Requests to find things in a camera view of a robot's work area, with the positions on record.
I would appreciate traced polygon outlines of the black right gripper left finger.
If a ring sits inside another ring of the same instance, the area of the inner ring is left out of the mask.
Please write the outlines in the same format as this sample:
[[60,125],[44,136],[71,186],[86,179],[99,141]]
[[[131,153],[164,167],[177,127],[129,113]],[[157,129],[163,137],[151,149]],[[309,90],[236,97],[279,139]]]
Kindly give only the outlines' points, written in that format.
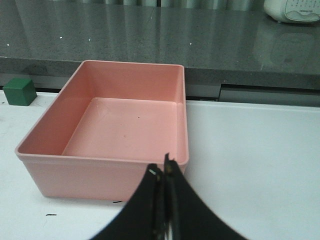
[[164,240],[165,195],[163,172],[149,164],[143,178],[119,214],[95,240]]

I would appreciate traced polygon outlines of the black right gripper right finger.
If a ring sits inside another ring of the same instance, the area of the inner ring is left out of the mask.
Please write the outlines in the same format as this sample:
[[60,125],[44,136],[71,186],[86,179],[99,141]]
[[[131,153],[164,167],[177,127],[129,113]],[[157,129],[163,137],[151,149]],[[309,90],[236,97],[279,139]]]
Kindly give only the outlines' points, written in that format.
[[178,163],[164,157],[164,199],[168,235],[172,240],[240,240],[242,236],[202,201]]

